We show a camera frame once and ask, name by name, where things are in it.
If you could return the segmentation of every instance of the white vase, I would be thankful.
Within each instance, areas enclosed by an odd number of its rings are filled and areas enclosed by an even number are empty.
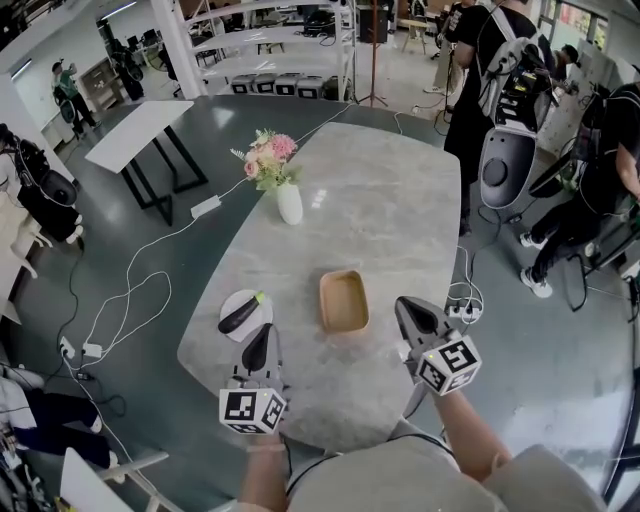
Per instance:
[[[285,183],[277,189],[278,209],[282,220],[287,224],[294,226],[302,220],[302,198],[300,197],[300,189],[298,185]]]

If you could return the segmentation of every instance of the white adapter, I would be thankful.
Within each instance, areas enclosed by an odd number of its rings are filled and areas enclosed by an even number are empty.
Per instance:
[[[218,196],[210,197],[206,201],[203,201],[202,203],[197,204],[193,208],[191,208],[191,216],[194,219],[197,219],[205,213],[210,212],[211,210],[215,210],[221,204],[222,203],[220,202],[220,198]]]
[[[69,340],[64,336],[62,337],[62,340],[60,340],[60,353],[62,354],[62,357],[66,357],[69,361],[71,361],[76,355],[76,349],[73,348],[73,345],[71,345]]]
[[[482,315],[482,310],[476,307],[466,308],[465,310],[464,307],[460,306],[447,306],[444,312],[449,318],[462,318],[464,315],[464,319],[467,322],[475,322]]]
[[[102,347],[97,343],[85,343],[82,345],[82,350],[87,357],[95,357],[96,359],[102,357]]]

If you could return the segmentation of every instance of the gray shirt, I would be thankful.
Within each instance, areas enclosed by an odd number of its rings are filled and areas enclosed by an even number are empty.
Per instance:
[[[243,508],[240,510],[259,510]],[[443,449],[416,437],[322,462],[296,484],[290,512],[604,512],[582,478],[542,446],[482,484]]]

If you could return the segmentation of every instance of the person's arm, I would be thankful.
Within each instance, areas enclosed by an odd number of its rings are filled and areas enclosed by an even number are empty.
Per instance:
[[[475,55],[476,49],[473,46],[469,46],[467,43],[458,43],[453,53],[453,58],[456,59],[462,69],[468,69]]]
[[[465,475],[483,482],[511,454],[460,391],[434,395],[453,455]]]
[[[25,391],[32,391],[44,387],[44,379],[29,370],[11,368],[9,366],[3,366],[2,370],[4,377],[11,379]]]
[[[453,53],[453,58],[462,69],[468,69],[476,55],[476,45],[480,30],[486,21],[489,11],[482,6],[467,7],[460,16],[456,34],[458,45]]]
[[[249,454],[247,474],[242,486],[240,503],[257,505],[270,512],[287,510],[287,495],[282,472],[282,441],[278,434],[256,436]]]
[[[451,21],[451,16],[449,16],[447,18],[447,21],[444,22],[444,25],[442,25],[442,30],[440,31],[440,36],[444,37],[444,35],[447,33],[447,30],[449,29],[449,22]]]
[[[616,155],[616,171],[620,176],[620,181],[635,198],[640,201],[640,180],[638,179],[638,170],[636,168],[637,160],[633,157],[627,148],[622,144],[618,144],[618,154]]]

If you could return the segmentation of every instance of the small white plate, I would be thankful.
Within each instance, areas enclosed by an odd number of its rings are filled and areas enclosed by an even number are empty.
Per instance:
[[[243,304],[247,303],[256,293],[256,290],[240,290],[231,295],[220,308],[220,320],[226,318]],[[240,343],[251,331],[261,325],[273,323],[273,303],[271,298],[265,294],[262,303],[254,310],[235,331],[231,331],[227,336],[233,341]]]

